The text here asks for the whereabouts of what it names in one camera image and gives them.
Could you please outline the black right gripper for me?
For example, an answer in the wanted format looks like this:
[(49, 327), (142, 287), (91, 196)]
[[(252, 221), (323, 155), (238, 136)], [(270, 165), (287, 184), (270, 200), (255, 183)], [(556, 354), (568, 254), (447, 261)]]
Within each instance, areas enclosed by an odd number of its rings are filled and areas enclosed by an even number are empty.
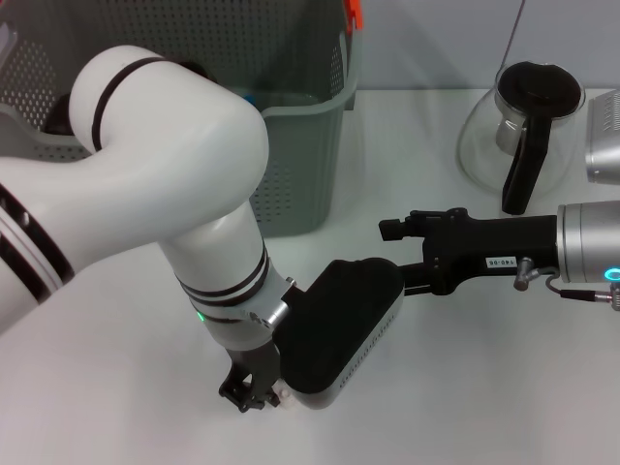
[(477, 277), (514, 276), (527, 258), (538, 268), (558, 266), (554, 215), (479, 220), (466, 208), (413, 210), (379, 222), (383, 241), (422, 237), (423, 263), (400, 265), (404, 296), (449, 295)]

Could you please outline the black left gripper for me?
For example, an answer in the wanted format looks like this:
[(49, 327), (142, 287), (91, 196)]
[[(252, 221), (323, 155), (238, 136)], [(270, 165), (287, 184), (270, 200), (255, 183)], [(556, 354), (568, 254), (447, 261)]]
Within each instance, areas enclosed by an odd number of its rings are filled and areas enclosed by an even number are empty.
[(280, 377), (280, 355), (274, 343), (267, 342), (247, 351), (227, 350), (227, 353), (232, 367), (218, 389), (219, 395), (239, 412), (261, 410), (266, 405), (277, 408), (280, 397), (272, 387)]

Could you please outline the white toy brick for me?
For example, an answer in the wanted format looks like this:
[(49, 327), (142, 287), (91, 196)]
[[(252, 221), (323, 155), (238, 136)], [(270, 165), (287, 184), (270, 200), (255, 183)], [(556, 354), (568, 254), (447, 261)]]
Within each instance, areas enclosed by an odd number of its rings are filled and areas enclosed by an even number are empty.
[(298, 402), (295, 396), (287, 387), (278, 386), (275, 387), (273, 390), (278, 397), (279, 408), (282, 408), (284, 410), (290, 410), (298, 406)]

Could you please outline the grey-green perforated storage basket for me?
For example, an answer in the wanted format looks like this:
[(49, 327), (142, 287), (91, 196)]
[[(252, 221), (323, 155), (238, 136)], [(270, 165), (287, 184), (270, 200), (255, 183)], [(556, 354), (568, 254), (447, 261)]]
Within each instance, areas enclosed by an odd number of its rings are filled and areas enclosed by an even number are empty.
[(97, 53), (144, 47), (256, 98), (270, 146), (257, 222), (266, 237), (309, 233), (329, 211), (361, 32), (343, 0), (0, 0), (0, 156), (85, 158), (74, 136), (43, 131), (51, 108)]

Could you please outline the dark clay teapot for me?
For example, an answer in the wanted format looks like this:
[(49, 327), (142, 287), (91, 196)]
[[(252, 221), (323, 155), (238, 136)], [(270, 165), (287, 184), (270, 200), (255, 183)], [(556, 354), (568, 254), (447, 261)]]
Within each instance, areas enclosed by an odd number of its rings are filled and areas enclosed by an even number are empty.
[(62, 95), (51, 108), (44, 124), (46, 134), (73, 136), (74, 131), (69, 117), (70, 95)]

